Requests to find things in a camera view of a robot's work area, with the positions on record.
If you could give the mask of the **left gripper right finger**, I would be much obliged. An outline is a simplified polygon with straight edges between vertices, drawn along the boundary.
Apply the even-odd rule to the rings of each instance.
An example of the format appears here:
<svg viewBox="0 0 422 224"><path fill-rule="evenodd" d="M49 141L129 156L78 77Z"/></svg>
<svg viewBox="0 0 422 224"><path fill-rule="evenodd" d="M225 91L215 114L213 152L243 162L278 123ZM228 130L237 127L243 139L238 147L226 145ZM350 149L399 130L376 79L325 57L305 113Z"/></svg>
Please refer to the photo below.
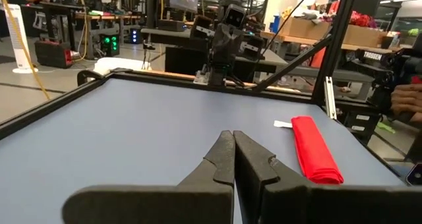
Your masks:
<svg viewBox="0 0 422 224"><path fill-rule="evenodd" d="M233 133L244 223L421 223L421 188L315 184L244 132Z"/></svg>

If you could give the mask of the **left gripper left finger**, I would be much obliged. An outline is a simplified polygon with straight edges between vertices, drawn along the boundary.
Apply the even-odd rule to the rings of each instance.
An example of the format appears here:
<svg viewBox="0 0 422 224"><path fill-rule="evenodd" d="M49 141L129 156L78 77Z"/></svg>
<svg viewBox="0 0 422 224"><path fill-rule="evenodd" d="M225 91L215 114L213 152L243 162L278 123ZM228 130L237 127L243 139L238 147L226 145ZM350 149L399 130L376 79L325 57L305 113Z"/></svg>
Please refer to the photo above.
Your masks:
<svg viewBox="0 0 422 224"><path fill-rule="evenodd" d="M235 138L224 130L175 186L96 185L69 196L64 223L233 223Z"/></svg>

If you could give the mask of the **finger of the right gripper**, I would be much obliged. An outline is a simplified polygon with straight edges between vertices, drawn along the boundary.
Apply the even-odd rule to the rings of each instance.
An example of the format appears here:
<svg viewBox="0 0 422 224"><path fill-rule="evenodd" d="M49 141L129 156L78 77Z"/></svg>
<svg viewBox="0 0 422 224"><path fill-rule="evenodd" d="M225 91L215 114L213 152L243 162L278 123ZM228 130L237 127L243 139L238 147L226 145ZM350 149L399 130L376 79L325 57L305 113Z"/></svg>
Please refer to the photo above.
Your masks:
<svg viewBox="0 0 422 224"><path fill-rule="evenodd" d="M245 35L243 42L243 56L249 60L259 59L264 40L256 35Z"/></svg>
<svg viewBox="0 0 422 224"><path fill-rule="evenodd" d="M207 38L211 36L212 31L210 25L212 19L206 16L197 15L194 21L194 24L191 28L190 39L194 38Z"/></svg>

